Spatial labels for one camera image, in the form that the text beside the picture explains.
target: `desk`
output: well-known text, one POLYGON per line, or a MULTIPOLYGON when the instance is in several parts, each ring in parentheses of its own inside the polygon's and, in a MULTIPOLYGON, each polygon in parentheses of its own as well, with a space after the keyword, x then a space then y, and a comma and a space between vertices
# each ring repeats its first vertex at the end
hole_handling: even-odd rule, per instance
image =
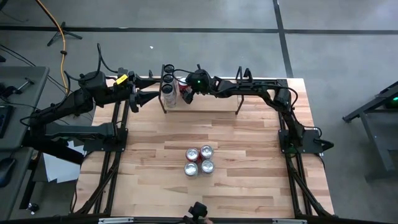
MULTIPOLYGON (((11 103, 37 106, 48 74, 49 69, 46 67, 0 67, 0 82, 3 82, 6 86, 19 87, 25 82, 25 77, 30 78, 35 84, 26 86, 22 89, 21 95, 13 94, 8 100, 11 103)), ((33 108, 13 106, 15 109, 11 120, 4 137, 0 139, 0 160, 9 157, 11 152, 16 150, 13 158, 17 159, 17 162, 10 183, 0 188, 0 220, 7 220, 12 212, 33 152, 29 148, 20 147, 27 127, 19 122, 21 118, 29 116, 33 112, 33 108)))
MULTIPOLYGON (((288 84, 298 92, 297 118, 304 125, 313 125, 303 79, 288 79, 288 84)), ((93 124, 110 122, 112 112, 113 105, 97 108, 93 124)), ((129 114, 127 127, 129 136, 119 166, 113 216, 183 217, 197 201, 208 207, 209 217, 294 217, 285 157, 279 149, 278 115, 261 98, 245 96, 238 115, 163 114, 154 99, 139 113, 129 114), (215 149, 215 172, 211 177, 187 179, 183 173, 185 151, 204 144, 215 149)), ((94 152, 82 165, 76 209, 97 187, 103 156, 103 152, 94 152)), ((333 213, 321 161, 304 154, 303 164, 309 189, 333 213)), ((300 208, 305 211, 300 190, 298 195, 300 208)))
MULTIPOLYGON (((8 101, 11 103, 21 103, 36 107, 42 94, 49 68, 46 67, 0 67, 0 82, 5 86, 20 87, 26 82, 25 77, 30 78, 35 84, 27 85, 22 89, 22 94, 12 94, 8 101)), ((21 146, 27 127, 22 125, 19 120, 30 116, 34 109, 29 106, 11 105, 15 107, 11 114, 7 130, 0 139, 0 151, 14 150, 21 146)))

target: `yellow label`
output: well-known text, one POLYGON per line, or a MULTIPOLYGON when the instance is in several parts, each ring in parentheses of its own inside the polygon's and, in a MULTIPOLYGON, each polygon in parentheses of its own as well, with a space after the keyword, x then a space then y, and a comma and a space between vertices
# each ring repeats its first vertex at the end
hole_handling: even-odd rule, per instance
POLYGON ((118 79, 116 80, 116 83, 117 83, 118 85, 120 85, 120 83, 124 82, 127 78, 128 78, 128 76, 127 76, 126 74, 124 74, 124 75, 122 75, 120 78, 118 78, 118 79))

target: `white paper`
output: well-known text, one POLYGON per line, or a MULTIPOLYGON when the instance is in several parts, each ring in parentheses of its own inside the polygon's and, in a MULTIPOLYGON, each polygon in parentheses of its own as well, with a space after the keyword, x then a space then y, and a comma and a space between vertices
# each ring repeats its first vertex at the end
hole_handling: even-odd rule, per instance
MULTIPOLYGON (((84 154, 83 146, 75 147, 73 141, 68 142, 68 147, 84 154)), ((55 156, 44 154, 45 171, 47 180, 57 180, 57 183, 76 180, 80 174, 80 165, 58 159, 55 156)))

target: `soda can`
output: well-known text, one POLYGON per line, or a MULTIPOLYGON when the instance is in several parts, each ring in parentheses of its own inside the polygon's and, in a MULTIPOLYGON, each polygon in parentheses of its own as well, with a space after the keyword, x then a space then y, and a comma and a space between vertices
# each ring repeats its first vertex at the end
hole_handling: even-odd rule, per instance
POLYGON ((185 157, 190 162, 195 162, 199 159, 199 151, 196 148, 189 148, 185 153, 185 157))
POLYGON ((209 159, 205 159, 202 163, 201 163, 201 172, 204 175, 210 175, 213 173, 214 171, 214 163, 209 160, 209 159))
POLYGON ((173 86, 173 91, 175 92, 175 94, 177 94, 177 81, 176 79, 173 77, 172 74, 166 74, 163 76, 163 85, 165 84, 170 84, 173 86))
POLYGON ((189 178, 196 178, 199 174, 198 165, 194 162, 188 162, 184 166, 185 175, 189 178))
POLYGON ((188 84, 185 82, 186 78, 180 78, 180 81, 178 82, 178 89, 180 90, 180 93, 183 93, 185 91, 187 92, 191 92, 192 89, 190 86, 188 86, 188 84))
POLYGON ((173 86, 170 84, 162 86, 163 99, 169 108, 173 108, 177 104, 177 94, 173 89, 173 86))
POLYGON ((209 145, 204 145, 200 149, 200 155, 203 159, 211 159, 214 154, 214 150, 209 145))

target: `black bracket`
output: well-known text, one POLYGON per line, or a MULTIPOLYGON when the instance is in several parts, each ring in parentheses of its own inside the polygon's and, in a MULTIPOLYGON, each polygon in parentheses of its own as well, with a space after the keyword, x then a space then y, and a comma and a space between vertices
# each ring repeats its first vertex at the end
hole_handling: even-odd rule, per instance
POLYGON ((280 150, 285 154, 295 154, 295 153, 310 153, 319 154, 323 153, 325 150, 333 147, 333 143, 319 139, 319 132, 317 130, 305 130, 303 133, 303 146, 298 148, 292 148, 288 141, 288 130, 279 130, 279 142, 280 150))
POLYGON ((127 135, 129 130, 127 128, 117 129, 117 139, 104 140, 104 139, 93 139, 86 140, 84 151, 104 151, 104 152, 123 152, 126 147, 127 135))

